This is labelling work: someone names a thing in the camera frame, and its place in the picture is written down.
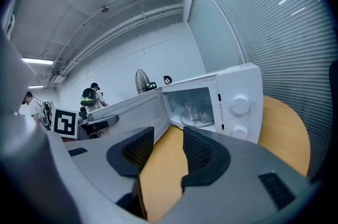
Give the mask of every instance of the table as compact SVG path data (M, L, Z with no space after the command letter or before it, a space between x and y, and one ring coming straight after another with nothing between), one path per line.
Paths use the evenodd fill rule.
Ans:
M264 96L258 144L304 177L310 162L310 142L299 116L286 104ZM181 178L188 174L183 152L183 131L171 126L155 144L140 174L148 221L158 222L181 197Z

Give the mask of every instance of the green backpack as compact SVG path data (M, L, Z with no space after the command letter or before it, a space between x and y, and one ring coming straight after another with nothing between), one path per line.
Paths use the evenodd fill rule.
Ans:
M96 104L96 91L91 88L87 88L81 95L80 104L82 106L92 106Z

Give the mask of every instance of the microwave door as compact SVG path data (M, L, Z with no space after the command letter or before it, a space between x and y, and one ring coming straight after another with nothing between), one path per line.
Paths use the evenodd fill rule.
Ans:
M109 135L141 127L154 127L156 142L170 125L160 89L144 92L88 114L90 120L112 115L118 115L119 121L107 129Z

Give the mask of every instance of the ceiling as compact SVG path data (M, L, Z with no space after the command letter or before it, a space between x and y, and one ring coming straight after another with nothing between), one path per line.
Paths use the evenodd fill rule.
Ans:
M142 12L182 0L16 0L12 41L23 57L58 60L65 67L94 39ZM100 10L109 4L109 11ZM33 64L33 85L46 84L50 66Z

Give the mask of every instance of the white microwave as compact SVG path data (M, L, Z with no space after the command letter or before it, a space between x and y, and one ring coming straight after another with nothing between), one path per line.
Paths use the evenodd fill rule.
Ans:
M95 110L90 120L118 115L110 135L155 128L156 142L170 125L184 125L258 143L263 89L260 69L246 63L172 83Z

